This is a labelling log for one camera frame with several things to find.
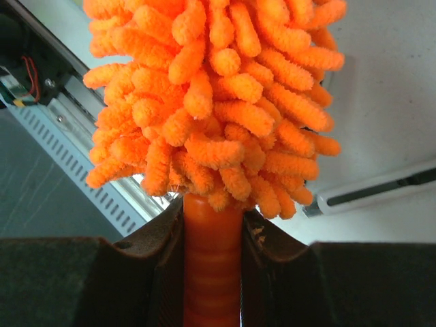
cleaning brush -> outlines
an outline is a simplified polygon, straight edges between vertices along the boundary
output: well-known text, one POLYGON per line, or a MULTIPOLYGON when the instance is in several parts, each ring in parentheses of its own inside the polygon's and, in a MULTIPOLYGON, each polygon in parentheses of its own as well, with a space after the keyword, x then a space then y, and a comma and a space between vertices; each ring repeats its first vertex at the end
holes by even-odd
POLYGON ((344 0, 85 0, 92 54, 133 59, 84 77, 106 87, 107 105, 88 185, 144 174, 150 196, 177 191, 217 214, 258 205, 267 219, 291 218, 295 202, 312 203, 305 180, 319 174, 317 155, 341 151, 320 135, 334 127, 320 82, 344 64, 326 27, 346 9, 344 0))

gray floor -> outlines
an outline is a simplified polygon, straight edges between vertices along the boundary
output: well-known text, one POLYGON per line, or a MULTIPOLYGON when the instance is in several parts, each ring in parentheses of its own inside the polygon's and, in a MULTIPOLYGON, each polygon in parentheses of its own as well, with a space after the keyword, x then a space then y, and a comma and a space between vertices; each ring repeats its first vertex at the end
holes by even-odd
POLYGON ((0 110, 0 238, 121 235, 7 111, 0 110))

ribbed orange handle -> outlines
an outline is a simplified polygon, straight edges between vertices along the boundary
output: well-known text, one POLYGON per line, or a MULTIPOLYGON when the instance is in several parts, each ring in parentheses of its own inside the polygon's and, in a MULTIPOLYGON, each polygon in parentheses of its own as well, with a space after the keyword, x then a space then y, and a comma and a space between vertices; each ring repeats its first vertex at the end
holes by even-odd
POLYGON ((184 327, 237 327, 243 212, 187 194, 184 327))

perforated metal strip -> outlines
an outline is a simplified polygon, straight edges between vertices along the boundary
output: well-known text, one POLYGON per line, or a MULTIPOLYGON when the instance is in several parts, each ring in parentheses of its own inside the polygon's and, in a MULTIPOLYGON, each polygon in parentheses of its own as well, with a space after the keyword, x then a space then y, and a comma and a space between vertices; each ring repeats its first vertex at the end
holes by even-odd
POLYGON ((145 217, 141 217, 113 185, 107 184, 100 189, 87 186, 85 178, 93 167, 92 163, 43 113, 46 107, 13 107, 8 110, 122 236, 131 234, 146 223, 145 217))

orange object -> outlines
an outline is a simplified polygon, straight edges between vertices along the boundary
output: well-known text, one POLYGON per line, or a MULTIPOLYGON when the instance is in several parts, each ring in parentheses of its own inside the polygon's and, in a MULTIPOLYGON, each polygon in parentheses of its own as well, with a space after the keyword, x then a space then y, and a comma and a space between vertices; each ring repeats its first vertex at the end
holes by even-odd
POLYGON ((92 69, 106 87, 87 183, 145 173, 150 196, 185 194, 185 327, 238 326, 242 209, 291 218, 312 200, 318 155, 339 143, 321 85, 338 70, 328 25, 344 0, 84 0, 92 69))

